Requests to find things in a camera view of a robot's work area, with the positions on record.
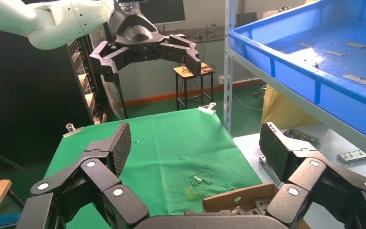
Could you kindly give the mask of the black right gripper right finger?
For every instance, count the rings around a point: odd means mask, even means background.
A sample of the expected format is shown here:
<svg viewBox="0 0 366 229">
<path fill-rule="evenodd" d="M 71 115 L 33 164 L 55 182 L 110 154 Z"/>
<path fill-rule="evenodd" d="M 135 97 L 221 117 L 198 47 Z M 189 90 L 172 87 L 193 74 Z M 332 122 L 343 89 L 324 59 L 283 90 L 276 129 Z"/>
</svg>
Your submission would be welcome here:
<svg viewBox="0 0 366 229">
<path fill-rule="evenodd" d="M 346 229 L 366 229 L 366 177 L 330 162 L 307 141 L 285 136 L 273 123 L 260 130 L 260 149 L 283 183 L 266 214 L 296 228 L 312 203 Z"/>
</svg>

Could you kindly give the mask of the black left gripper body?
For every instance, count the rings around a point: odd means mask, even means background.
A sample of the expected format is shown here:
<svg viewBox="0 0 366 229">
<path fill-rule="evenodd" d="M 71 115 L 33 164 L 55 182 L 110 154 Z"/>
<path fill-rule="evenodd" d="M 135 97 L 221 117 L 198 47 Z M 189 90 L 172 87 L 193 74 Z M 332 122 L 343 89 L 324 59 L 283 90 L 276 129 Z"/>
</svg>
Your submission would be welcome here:
<svg viewBox="0 0 366 229">
<path fill-rule="evenodd" d="M 129 61 L 160 59 L 160 43 L 164 40 L 164 36 L 137 9 L 114 10 L 109 19 L 109 29 L 117 48 L 129 48 L 127 50 Z"/>
</svg>

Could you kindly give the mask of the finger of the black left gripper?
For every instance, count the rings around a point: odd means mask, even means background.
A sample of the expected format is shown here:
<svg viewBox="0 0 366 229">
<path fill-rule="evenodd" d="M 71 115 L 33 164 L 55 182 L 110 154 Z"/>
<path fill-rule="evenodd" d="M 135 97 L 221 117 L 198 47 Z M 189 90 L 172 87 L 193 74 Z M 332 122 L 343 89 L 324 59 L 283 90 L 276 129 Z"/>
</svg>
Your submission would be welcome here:
<svg viewBox="0 0 366 229">
<path fill-rule="evenodd" d="M 130 64 L 130 48 L 117 48 L 108 41 L 102 41 L 90 54 L 91 61 L 98 67 L 104 81 L 121 87 L 119 71 Z"/>
<path fill-rule="evenodd" d="M 191 42 L 182 36 L 169 35 L 160 43 L 160 58 L 163 60 L 182 63 L 194 76 L 201 74 L 202 62 L 197 43 Z"/>
</svg>

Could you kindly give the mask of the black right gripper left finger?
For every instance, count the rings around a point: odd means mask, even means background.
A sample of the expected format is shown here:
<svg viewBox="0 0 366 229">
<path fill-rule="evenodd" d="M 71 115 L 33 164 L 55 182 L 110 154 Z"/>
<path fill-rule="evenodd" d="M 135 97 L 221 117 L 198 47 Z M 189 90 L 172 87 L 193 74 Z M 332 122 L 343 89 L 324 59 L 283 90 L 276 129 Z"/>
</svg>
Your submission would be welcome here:
<svg viewBox="0 0 366 229">
<path fill-rule="evenodd" d="M 88 204 L 111 228 L 135 228 L 149 209 L 120 179 L 131 145 L 126 122 L 112 136 L 89 143 L 75 163 L 32 186 L 17 228 L 64 229 Z"/>
</svg>

